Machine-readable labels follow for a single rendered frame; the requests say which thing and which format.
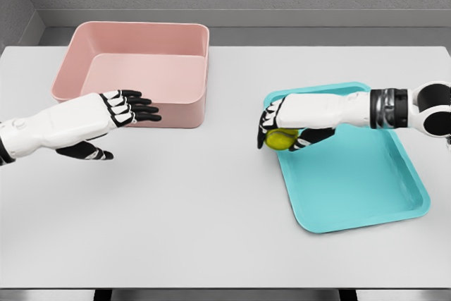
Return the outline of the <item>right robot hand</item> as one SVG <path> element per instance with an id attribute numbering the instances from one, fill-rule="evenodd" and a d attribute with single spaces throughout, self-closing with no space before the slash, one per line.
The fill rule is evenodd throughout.
<path id="1" fill-rule="evenodd" d="M 288 147 L 290 152 L 322 142 L 335 135 L 335 127 L 327 123 L 317 128 L 314 112 L 308 112 L 306 94 L 288 94 L 271 102 L 261 113 L 257 133 L 257 148 L 261 149 L 268 133 L 278 128 L 302 129 L 297 139 Z"/>

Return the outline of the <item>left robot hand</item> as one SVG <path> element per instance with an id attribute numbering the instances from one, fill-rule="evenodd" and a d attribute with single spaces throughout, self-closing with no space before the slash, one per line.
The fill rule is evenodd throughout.
<path id="1" fill-rule="evenodd" d="M 43 145 L 82 160 L 112 160 L 113 154 L 90 141 L 130 124 L 161 121 L 159 109 L 135 90 L 91 93 L 51 107 Z"/>

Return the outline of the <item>pink rectangular basket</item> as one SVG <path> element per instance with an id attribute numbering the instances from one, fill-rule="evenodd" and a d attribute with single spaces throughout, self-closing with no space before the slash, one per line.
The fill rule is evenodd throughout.
<path id="1" fill-rule="evenodd" d="M 159 108 L 146 128 L 197 128 L 209 72 L 209 29 L 196 23 L 91 21 L 79 25 L 51 86 L 65 102 L 91 92 L 135 90 Z"/>

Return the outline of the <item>yellow tennis ball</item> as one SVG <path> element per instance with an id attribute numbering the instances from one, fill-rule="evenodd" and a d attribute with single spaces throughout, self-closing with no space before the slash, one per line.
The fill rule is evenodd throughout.
<path id="1" fill-rule="evenodd" d="M 283 151 L 295 143 L 298 135 L 299 131 L 296 129 L 277 128 L 267 132 L 264 143 L 273 150 Z"/>

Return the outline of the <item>blue tray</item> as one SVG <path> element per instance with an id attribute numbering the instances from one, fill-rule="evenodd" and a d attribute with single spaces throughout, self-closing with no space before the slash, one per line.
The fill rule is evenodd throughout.
<path id="1" fill-rule="evenodd" d="M 277 155 L 295 218 L 312 233 L 413 219 L 430 209 L 394 130 L 339 125 L 327 140 Z"/>

